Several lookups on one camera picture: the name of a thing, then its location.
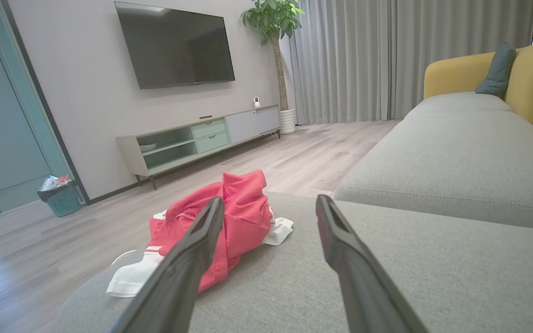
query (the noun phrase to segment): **tree trunk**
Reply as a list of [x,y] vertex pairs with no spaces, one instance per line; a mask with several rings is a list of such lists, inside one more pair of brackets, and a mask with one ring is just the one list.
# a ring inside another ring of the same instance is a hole
[[272,36],[271,42],[275,50],[275,64],[277,65],[277,79],[279,80],[279,95],[281,96],[281,111],[289,110],[287,103],[287,89],[285,88],[285,76],[283,74],[283,58],[279,47],[279,36]]

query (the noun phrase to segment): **perforated plastic basket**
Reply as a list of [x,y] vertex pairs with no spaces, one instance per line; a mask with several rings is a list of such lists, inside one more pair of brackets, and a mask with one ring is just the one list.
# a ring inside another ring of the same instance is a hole
[[71,183],[51,194],[47,204],[57,217],[75,213],[81,208],[80,195],[75,185]]

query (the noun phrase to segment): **tv screen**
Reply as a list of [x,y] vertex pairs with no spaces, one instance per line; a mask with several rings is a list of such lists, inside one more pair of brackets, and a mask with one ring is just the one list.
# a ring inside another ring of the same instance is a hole
[[141,89],[235,80],[223,17],[114,4]]

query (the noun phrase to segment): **gray curtain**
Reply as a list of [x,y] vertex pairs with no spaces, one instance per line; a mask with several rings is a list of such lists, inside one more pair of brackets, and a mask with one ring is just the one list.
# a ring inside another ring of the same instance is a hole
[[533,32],[533,0],[301,0],[300,6],[305,15],[293,67],[299,124],[403,118],[422,100],[430,63],[494,51],[504,41],[526,46]]

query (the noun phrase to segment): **plastic wrapper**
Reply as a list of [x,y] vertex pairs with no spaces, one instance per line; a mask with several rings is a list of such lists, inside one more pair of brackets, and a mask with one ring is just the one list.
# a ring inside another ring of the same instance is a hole
[[40,186],[36,193],[38,194],[40,200],[47,202],[51,194],[65,188],[71,184],[71,182],[72,181],[68,178],[68,176],[59,178],[55,176],[49,176],[44,180],[44,183]]

